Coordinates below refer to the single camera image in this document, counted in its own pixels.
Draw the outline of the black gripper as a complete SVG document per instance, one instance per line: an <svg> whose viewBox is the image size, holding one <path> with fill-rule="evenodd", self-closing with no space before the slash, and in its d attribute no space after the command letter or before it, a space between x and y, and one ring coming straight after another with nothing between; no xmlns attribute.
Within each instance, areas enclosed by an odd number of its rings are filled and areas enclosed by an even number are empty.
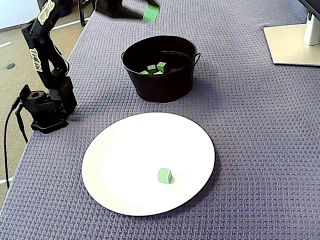
<svg viewBox="0 0 320 240"><path fill-rule="evenodd" d="M155 0L144 0L149 5L159 7ZM141 13L132 11L123 6L122 0L96 0L95 10L111 18L124 18L124 19L142 19Z"/></svg>

